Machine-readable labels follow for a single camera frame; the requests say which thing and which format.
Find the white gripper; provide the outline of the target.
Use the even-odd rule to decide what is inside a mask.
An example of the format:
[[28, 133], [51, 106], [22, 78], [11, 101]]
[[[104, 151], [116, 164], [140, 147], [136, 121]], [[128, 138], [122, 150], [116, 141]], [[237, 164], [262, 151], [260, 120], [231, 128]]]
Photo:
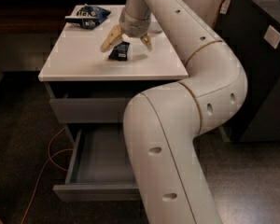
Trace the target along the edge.
[[101, 52], [107, 52], [120, 44], [123, 41], [123, 34], [128, 37], [140, 37], [147, 50], [152, 51], [151, 38], [147, 33], [150, 23], [151, 13], [148, 13], [144, 18], [136, 18], [124, 8], [119, 16], [119, 25], [115, 25], [110, 30], [100, 47]]

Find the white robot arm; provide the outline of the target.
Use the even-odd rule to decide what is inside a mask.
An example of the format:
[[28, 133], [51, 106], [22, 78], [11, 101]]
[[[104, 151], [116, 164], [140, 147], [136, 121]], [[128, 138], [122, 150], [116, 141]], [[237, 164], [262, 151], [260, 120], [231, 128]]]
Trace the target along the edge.
[[142, 91], [123, 116], [125, 143], [150, 224], [222, 224], [193, 140], [232, 118], [247, 77], [230, 47], [183, 0], [127, 0], [101, 46], [151, 45], [156, 19], [189, 77]]

